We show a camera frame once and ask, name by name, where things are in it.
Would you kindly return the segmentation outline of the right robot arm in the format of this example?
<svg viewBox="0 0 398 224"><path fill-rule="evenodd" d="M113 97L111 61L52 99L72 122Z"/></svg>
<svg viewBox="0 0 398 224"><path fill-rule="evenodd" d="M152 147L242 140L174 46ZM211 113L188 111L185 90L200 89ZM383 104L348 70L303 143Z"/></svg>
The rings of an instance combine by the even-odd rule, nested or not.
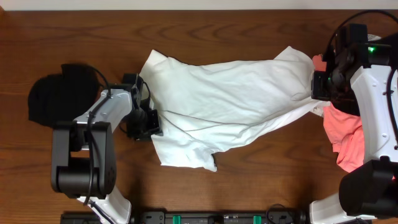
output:
<svg viewBox="0 0 398 224"><path fill-rule="evenodd" d="M312 98L348 102L364 131L364 163L339 190L310 204L311 223L351 223L397 217L397 65L390 45L329 47L315 72Z"/></svg>

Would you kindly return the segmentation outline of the white t-shirt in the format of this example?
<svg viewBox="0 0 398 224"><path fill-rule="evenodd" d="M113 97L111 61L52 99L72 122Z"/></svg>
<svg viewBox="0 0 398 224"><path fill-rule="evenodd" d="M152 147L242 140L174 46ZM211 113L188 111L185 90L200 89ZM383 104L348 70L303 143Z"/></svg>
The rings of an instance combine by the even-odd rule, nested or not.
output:
<svg viewBox="0 0 398 224"><path fill-rule="evenodd" d="M246 146L313 111L311 58L287 47L272 60L189 65L152 51L141 77L158 111L152 137L164 166L216 171L213 154Z"/></svg>

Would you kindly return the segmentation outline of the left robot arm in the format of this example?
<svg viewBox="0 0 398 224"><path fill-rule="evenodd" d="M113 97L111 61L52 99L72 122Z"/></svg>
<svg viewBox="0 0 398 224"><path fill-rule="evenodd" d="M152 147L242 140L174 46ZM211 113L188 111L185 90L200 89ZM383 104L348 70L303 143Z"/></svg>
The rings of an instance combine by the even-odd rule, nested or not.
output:
<svg viewBox="0 0 398 224"><path fill-rule="evenodd" d="M87 112L53 130L53 190L90 207L101 223L133 221L131 202L116 187L115 129L124 123L124 133L135 141L161 133L150 98L141 96L138 87L114 85Z"/></svg>

